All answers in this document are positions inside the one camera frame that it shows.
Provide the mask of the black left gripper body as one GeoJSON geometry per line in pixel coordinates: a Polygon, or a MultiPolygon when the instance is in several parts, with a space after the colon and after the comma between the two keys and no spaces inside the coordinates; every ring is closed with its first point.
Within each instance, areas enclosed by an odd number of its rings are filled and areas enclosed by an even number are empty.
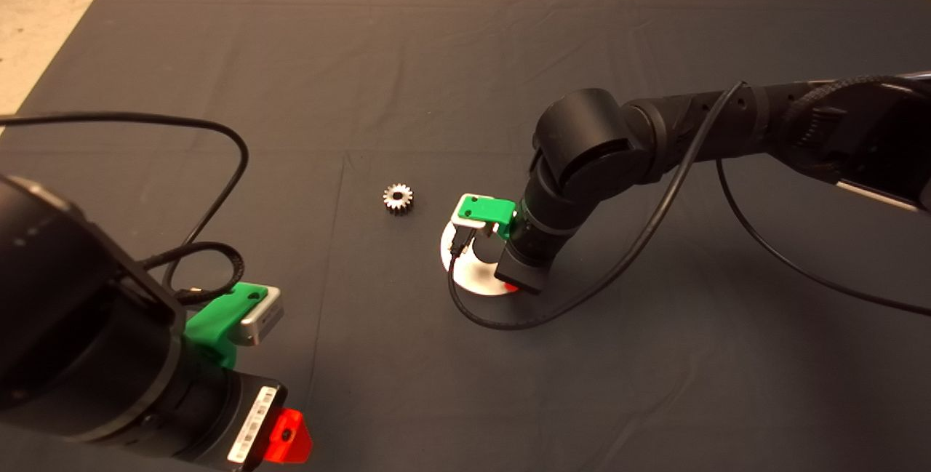
{"type": "Polygon", "coordinates": [[[161,380],[163,456],[217,471],[259,468],[286,385],[199,357],[180,357],[161,380]]]}

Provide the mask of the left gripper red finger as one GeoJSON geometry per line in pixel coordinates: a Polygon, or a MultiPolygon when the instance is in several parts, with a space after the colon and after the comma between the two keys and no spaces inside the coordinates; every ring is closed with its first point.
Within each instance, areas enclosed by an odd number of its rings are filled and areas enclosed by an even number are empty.
{"type": "Polygon", "coordinates": [[[263,461],[307,461],[312,451],[313,440],[303,413],[296,409],[280,409],[267,436],[263,461]]]}

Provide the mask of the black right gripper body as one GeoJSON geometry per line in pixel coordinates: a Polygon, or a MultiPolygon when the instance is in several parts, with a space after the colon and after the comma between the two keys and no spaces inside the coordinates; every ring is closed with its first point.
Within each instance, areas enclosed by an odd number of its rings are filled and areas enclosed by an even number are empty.
{"type": "Polygon", "coordinates": [[[510,238],[503,248],[495,277],[538,295],[548,284],[550,268],[562,250],[558,238],[510,238]]]}

